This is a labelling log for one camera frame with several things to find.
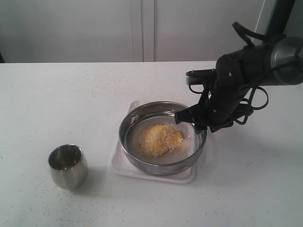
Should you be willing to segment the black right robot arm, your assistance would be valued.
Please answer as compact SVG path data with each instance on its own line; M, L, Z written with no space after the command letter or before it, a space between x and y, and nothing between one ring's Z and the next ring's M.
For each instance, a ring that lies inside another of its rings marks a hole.
M186 73L189 87L202 85L198 103L175 115L176 122L190 122L211 132L237 124L244 125L256 110L257 90L265 86L299 85L303 82L303 40L299 37L269 39L252 43L220 57L214 69Z

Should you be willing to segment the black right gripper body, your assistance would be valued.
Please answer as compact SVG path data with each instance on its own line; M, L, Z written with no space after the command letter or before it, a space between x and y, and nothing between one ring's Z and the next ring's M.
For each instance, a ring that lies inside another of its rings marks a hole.
M196 124L211 132L229 128L235 122L245 124L251 115L249 100L245 95L250 86L240 86L235 90L219 90L203 84L204 90L198 102Z

